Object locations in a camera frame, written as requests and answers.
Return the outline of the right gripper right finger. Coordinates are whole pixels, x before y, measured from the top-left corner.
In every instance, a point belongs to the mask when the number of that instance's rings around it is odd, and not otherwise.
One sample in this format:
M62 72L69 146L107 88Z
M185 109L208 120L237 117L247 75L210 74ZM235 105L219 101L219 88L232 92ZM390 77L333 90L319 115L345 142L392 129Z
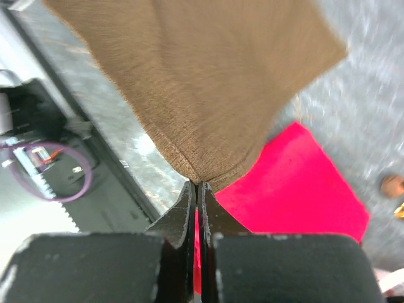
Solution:
M350 237L252 234L198 185L203 302L384 302Z

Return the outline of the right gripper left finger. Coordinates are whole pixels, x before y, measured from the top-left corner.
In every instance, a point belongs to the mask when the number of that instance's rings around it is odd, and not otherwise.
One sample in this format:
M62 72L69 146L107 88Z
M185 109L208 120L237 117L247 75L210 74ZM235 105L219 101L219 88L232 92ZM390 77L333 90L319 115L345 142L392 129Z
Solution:
M190 302L196 186L141 233L34 234L1 277L2 302Z

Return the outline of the brown fabric napkin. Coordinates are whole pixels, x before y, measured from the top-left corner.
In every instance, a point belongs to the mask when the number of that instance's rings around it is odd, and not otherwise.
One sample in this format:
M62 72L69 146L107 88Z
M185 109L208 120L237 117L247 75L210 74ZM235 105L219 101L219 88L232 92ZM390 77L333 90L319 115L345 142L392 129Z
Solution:
M174 170L219 191L276 114L347 56L312 1L47 1Z

